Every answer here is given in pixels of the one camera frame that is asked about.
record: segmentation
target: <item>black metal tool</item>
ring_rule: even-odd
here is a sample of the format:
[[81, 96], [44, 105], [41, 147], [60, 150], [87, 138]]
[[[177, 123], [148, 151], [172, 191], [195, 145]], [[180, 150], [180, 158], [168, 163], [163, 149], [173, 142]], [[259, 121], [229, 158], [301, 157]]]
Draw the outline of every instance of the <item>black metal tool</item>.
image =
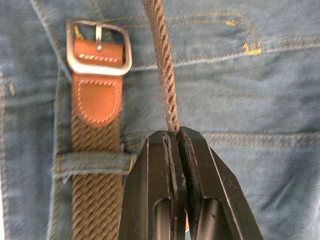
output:
[[184, 240], [186, 202], [178, 142], [156, 131], [126, 180], [118, 239]]
[[235, 175], [201, 134], [181, 128], [192, 240], [263, 240]]
[[263, 240], [230, 169], [197, 131], [149, 136], [126, 181], [119, 240]]

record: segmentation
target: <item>belt buckle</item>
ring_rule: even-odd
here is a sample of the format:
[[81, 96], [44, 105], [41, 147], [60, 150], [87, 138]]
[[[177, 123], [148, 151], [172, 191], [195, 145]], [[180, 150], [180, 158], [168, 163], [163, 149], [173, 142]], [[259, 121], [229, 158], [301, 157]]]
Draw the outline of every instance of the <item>belt buckle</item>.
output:
[[[96, 27], [95, 39], [97, 44], [97, 51], [102, 49], [101, 38], [102, 28], [111, 29], [119, 32], [124, 39], [125, 47], [125, 62], [120, 67], [114, 66], [101, 66], [91, 63], [84, 63], [78, 59], [74, 51], [74, 34], [73, 29], [75, 24], [83, 24]], [[109, 76], [122, 76], [126, 74], [132, 66], [132, 52], [129, 33], [122, 27], [116, 25], [105, 24], [96, 21], [83, 20], [83, 19], [69, 19], [66, 23], [66, 58], [70, 68], [77, 74], [86, 75], [109, 75]]]

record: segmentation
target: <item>buckle prong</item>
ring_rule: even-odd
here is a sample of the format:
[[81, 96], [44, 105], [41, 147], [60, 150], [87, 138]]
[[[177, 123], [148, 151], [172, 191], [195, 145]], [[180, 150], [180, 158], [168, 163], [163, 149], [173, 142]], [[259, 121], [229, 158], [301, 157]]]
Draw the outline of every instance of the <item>buckle prong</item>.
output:
[[97, 21], [95, 25], [95, 41], [96, 50], [101, 51], [102, 49], [102, 23]]

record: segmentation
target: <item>blue denim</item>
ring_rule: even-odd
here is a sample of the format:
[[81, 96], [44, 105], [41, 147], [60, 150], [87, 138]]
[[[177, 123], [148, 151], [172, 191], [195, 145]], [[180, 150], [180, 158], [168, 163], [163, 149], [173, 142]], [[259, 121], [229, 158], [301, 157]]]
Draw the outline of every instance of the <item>blue denim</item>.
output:
[[[265, 240], [320, 239], [320, 5], [164, 0], [178, 114], [237, 176]], [[125, 154], [96, 157], [125, 174], [145, 137], [165, 129], [143, 1], [0, 0], [0, 163], [7, 240], [71, 240], [69, 18], [130, 34]], [[81, 161], [90, 169], [91, 159]]]

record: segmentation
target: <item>belt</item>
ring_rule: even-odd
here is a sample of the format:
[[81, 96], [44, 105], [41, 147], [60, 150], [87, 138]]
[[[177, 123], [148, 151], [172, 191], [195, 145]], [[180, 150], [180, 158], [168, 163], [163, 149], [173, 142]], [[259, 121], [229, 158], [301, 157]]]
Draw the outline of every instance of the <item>belt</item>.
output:
[[[75, 24], [96, 26], [96, 41], [73, 39]], [[101, 43], [102, 28], [123, 34], [124, 46]], [[86, 20], [67, 23], [67, 60], [73, 70], [72, 150], [120, 152], [119, 112], [122, 85], [131, 67], [128, 33], [113, 25]], [[74, 240], [117, 240], [124, 193], [123, 176], [79, 174], [72, 178]]]

